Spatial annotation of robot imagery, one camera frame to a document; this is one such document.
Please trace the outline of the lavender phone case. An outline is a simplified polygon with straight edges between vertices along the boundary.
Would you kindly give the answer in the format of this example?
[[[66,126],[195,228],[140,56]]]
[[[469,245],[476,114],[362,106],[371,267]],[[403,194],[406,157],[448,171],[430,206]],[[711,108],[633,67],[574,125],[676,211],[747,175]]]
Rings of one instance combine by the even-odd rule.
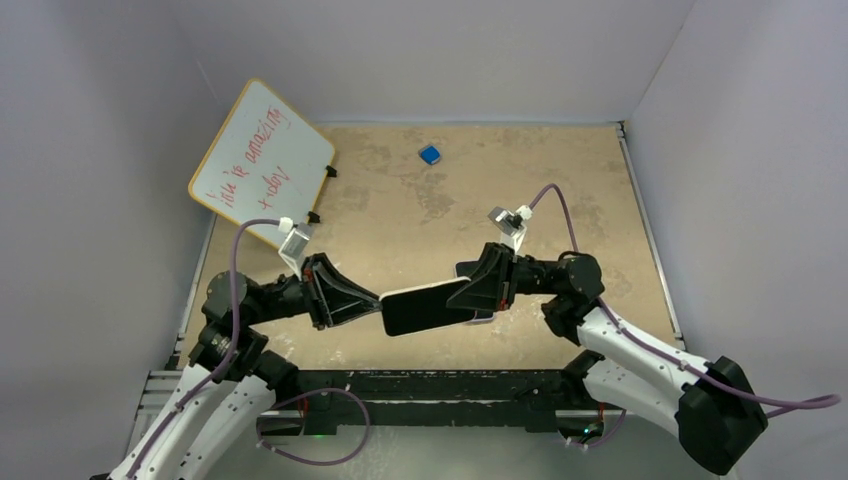
[[[478,310],[475,316],[467,322],[467,325],[482,325],[491,323],[495,318],[495,312],[490,310]]]

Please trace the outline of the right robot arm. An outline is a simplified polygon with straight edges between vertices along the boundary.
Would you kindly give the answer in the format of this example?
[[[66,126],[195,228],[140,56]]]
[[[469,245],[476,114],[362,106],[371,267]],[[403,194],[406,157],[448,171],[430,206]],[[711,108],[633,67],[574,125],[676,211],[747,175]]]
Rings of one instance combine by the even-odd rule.
[[[585,350],[561,381],[569,404],[596,400],[634,413],[671,433],[699,466],[729,473],[768,426],[741,367],[658,340],[606,307],[603,292],[600,265],[589,254],[566,251],[544,261],[489,242],[446,305],[504,311],[518,294],[549,296],[541,307],[548,328]]]

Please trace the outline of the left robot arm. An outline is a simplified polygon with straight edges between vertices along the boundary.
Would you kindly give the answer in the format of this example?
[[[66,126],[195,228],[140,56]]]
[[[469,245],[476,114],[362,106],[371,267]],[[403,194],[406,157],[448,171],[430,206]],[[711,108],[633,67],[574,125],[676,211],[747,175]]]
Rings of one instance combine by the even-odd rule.
[[[145,436],[108,479],[203,479],[239,435],[271,408],[305,400],[298,368],[267,350],[253,325],[307,314],[319,329],[379,311],[376,294],[323,253],[297,275],[259,284],[230,270],[207,287],[206,324],[177,387]]]

